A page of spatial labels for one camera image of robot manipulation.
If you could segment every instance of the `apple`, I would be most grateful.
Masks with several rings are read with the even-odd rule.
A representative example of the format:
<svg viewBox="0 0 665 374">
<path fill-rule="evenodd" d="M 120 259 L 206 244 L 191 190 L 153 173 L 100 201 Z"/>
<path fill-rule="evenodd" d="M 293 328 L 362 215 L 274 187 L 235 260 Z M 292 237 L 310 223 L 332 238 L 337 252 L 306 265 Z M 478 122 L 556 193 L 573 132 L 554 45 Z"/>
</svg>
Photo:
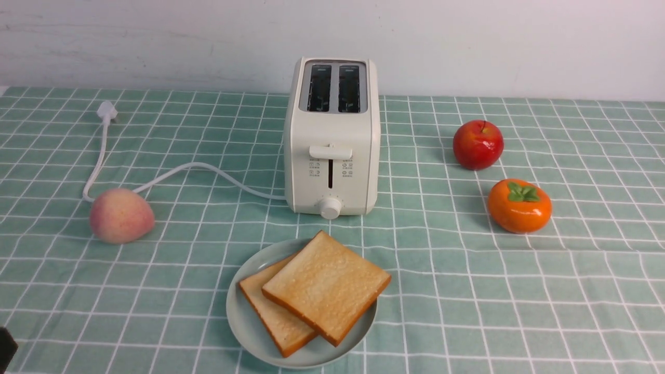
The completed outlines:
<svg viewBox="0 0 665 374">
<path fill-rule="evenodd" d="M 503 135 L 486 120 L 472 120 L 460 126 L 453 137 L 453 152 L 460 165 L 469 170 L 492 166 L 503 153 Z"/>
</svg>

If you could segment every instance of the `fake fruit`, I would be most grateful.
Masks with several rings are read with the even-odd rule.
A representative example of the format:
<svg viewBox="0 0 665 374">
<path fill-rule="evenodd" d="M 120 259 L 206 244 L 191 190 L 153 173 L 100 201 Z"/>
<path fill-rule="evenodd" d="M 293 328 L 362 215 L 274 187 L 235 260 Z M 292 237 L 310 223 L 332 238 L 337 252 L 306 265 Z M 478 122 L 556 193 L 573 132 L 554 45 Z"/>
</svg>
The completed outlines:
<svg viewBox="0 0 665 374">
<path fill-rule="evenodd" d="M 491 122 L 469 121 L 455 132 L 453 152 L 459 164 L 467 169 L 489 168 L 503 153 L 503 135 Z"/>
<path fill-rule="evenodd" d="M 155 226 L 147 201 L 126 188 L 112 188 L 100 194 L 92 203 L 89 221 L 95 236 L 110 244 L 133 242 Z"/>
<path fill-rule="evenodd" d="M 539 187 L 509 178 L 492 187 L 487 209 L 502 228 L 526 234 L 545 227 L 552 215 L 552 201 Z"/>
</svg>

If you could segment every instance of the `bread slice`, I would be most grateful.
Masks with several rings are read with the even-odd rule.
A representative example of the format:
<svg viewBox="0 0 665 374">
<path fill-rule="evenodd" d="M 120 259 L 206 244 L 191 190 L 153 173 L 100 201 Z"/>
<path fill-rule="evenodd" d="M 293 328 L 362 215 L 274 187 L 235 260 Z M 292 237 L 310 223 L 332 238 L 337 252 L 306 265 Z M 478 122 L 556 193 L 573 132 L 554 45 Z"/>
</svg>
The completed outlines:
<svg viewBox="0 0 665 374">
<path fill-rule="evenodd" d="M 263 295 L 337 347 L 390 279 L 390 273 L 320 231 L 265 283 Z"/>
<path fill-rule="evenodd" d="M 276 262 L 239 282 L 240 290 L 259 315 L 282 357 L 294 354 L 318 335 L 314 329 L 285 308 L 266 299 L 261 292 L 263 284 L 277 274 L 295 255 Z"/>
</svg>

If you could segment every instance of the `toaster knob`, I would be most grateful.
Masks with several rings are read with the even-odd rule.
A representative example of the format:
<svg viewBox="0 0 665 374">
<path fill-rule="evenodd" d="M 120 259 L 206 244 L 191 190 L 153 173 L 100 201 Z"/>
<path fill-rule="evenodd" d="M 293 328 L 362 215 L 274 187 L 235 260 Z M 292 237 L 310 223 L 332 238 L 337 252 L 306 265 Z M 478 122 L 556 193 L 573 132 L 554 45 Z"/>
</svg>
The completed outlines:
<svg viewBox="0 0 665 374">
<path fill-rule="evenodd" d="M 325 198 L 319 202 L 321 217 L 327 220 L 334 220 L 339 217 L 340 210 L 342 210 L 342 204 L 337 199 Z"/>
</svg>

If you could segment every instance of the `toaster lever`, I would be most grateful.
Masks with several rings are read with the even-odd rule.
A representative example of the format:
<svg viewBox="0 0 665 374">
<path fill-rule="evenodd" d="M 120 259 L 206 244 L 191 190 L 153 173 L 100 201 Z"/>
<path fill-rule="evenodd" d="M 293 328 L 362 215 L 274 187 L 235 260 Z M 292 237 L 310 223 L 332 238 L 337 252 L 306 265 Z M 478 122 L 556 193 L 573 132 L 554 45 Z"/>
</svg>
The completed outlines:
<svg viewBox="0 0 665 374">
<path fill-rule="evenodd" d="M 323 158 L 325 160 L 350 160 L 352 150 L 350 148 L 338 148 L 333 146 L 309 146 L 311 158 Z"/>
</svg>

